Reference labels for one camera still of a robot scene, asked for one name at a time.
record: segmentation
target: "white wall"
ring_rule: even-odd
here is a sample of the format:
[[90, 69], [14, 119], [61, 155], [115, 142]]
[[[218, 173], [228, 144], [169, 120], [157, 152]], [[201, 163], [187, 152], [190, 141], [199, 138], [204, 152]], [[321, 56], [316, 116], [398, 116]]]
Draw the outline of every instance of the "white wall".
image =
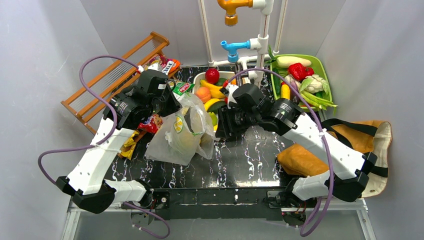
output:
[[81, 0], [104, 46], [122, 56], [157, 32], [169, 39], [163, 52], [183, 65], [208, 63], [197, 0]]
[[[123, 55], [151, 31], [169, 39], [164, 49], [168, 57], [183, 66], [207, 65], [208, 55], [198, 0], [81, 0], [88, 16], [110, 54]], [[269, 44], [274, 46], [285, 0], [275, 0], [269, 23]], [[280, 53], [315, 55], [339, 14], [345, 0], [288, 0]], [[214, 61], [227, 59], [220, 42], [245, 42], [259, 33], [260, 12], [247, 7], [237, 9], [238, 24], [224, 24], [225, 11], [216, 0], [205, 0]], [[255, 52], [239, 50], [240, 56]]]
[[287, 0], [279, 54], [315, 56], [345, 0]]
[[366, 200], [380, 240], [422, 239], [424, 1], [346, 0], [317, 56], [337, 117], [393, 128], [386, 189]]
[[[42, 175], [38, 155], [90, 143], [93, 135], [60, 104], [81, 87], [78, 71], [107, 54], [79, 1], [0, 1], [0, 239], [60, 239], [69, 196]], [[89, 66], [94, 77], [112, 61]], [[45, 157], [54, 179], [83, 152]]]
[[[271, 46], [274, 46], [276, 40], [277, 26], [283, 1], [285, 2], [285, 0], [274, 0], [268, 30], [268, 41]], [[239, 43], [258, 37], [261, 22], [261, 12], [258, 9], [248, 7], [237, 8], [238, 23], [235, 26], [226, 26], [224, 21], [226, 12], [218, 5], [216, 0], [204, 0], [204, 7], [214, 61], [227, 60], [228, 52], [221, 47], [221, 41]], [[240, 57], [257, 55], [256, 51], [248, 49], [240, 49], [238, 50], [238, 54]]]

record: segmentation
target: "packaging label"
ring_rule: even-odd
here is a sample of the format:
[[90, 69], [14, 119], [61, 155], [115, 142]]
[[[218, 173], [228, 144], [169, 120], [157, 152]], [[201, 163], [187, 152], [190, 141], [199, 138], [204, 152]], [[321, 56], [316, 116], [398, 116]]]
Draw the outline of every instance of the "packaging label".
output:
[[173, 92], [181, 96], [185, 92], [191, 92], [194, 86], [194, 84], [188, 82], [177, 82], [176, 87], [173, 89]]

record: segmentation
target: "avocado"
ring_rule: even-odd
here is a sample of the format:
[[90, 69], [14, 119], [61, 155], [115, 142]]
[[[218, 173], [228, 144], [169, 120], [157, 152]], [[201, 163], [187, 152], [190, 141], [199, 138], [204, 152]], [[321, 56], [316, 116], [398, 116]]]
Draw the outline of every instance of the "avocado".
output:
[[221, 87], [226, 80], [227, 80], [226, 78], [221, 77], [220, 79], [218, 79], [218, 82], [215, 83], [215, 86]]
[[214, 113], [215, 115], [218, 115], [218, 109], [222, 106], [226, 105], [225, 101], [217, 101], [212, 106], [210, 106], [207, 109], [208, 113]]

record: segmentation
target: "black marble countertop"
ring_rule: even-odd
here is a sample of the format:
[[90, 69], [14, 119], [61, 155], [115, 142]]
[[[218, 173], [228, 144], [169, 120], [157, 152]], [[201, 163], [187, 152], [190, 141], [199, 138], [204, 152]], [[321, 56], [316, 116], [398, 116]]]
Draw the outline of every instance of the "black marble countertop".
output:
[[[184, 67], [176, 78], [192, 83], [195, 76], [208, 67]], [[234, 71], [229, 66], [220, 71]], [[262, 80], [261, 91], [272, 98], [270, 75]], [[145, 135], [137, 144], [132, 159], [116, 158], [105, 178], [116, 181], [142, 179], [153, 188], [228, 188], [284, 186], [282, 168], [276, 155], [293, 144], [292, 141], [259, 126], [249, 128], [237, 141], [216, 141], [212, 159], [196, 154], [189, 165], [146, 159], [147, 143], [152, 135]]]

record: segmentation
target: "lemon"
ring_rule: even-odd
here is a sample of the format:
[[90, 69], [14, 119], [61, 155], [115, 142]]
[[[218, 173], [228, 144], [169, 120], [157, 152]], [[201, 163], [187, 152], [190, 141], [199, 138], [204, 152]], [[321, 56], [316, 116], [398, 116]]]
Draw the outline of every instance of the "lemon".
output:
[[180, 116], [176, 116], [176, 121], [173, 124], [173, 128], [175, 129], [176, 133], [179, 134], [182, 130], [183, 130], [183, 120], [181, 119]]

